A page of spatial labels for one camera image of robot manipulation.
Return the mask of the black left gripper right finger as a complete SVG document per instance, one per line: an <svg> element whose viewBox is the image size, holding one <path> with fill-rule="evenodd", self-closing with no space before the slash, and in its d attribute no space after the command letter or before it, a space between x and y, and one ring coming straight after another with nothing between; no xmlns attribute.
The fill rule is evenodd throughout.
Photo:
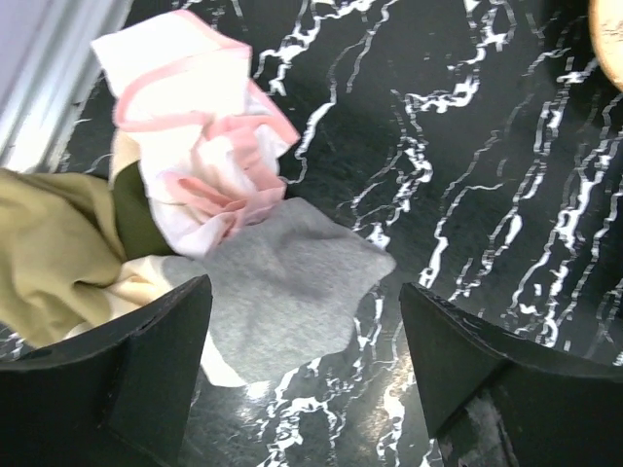
<svg viewBox="0 0 623 467"><path fill-rule="evenodd" d="M621 368L521 338L419 285L403 285L399 302L444 465L621 465Z"/></svg>

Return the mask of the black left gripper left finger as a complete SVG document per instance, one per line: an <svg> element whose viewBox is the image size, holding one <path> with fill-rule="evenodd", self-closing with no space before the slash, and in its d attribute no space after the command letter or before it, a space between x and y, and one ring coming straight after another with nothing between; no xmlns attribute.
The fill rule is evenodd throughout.
<svg viewBox="0 0 623 467"><path fill-rule="evenodd" d="M211 305L203 275L2 363L2 465L177 465Z"/></svg>

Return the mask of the grey underwear with cream waistband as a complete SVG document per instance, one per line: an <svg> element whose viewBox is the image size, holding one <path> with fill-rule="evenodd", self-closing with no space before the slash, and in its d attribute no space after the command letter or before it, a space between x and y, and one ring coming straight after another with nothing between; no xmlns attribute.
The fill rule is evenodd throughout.
<svg viewBox="0 0 623 467"><path fill-rule="evenodd" d="M204 274L211 281L201 366L223 387L276 379L344 350L360 301L394 267L384 250L301 198L283 201L202 261L162 261L173 286Z"/></svg>

